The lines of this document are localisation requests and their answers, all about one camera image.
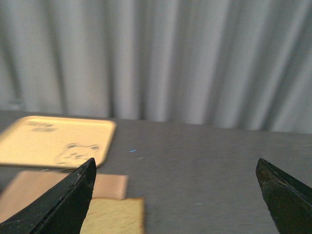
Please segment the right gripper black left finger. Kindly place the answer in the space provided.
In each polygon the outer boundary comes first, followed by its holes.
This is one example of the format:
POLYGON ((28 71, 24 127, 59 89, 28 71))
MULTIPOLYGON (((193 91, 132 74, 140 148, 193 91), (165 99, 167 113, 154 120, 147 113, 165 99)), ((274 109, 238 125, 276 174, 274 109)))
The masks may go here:
POLYGON ((91 158, 30 205, 2 222, 2 234, 78 234, 92 199, 97 168, 91 158))

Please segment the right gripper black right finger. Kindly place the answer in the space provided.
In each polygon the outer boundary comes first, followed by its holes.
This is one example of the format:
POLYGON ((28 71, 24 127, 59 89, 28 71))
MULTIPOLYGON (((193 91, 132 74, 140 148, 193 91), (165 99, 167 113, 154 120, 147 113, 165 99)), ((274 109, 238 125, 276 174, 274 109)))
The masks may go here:
POLYGON ((280 234, 312 232, 312 189, 260 158, 256 177, 263 199, 280 234))

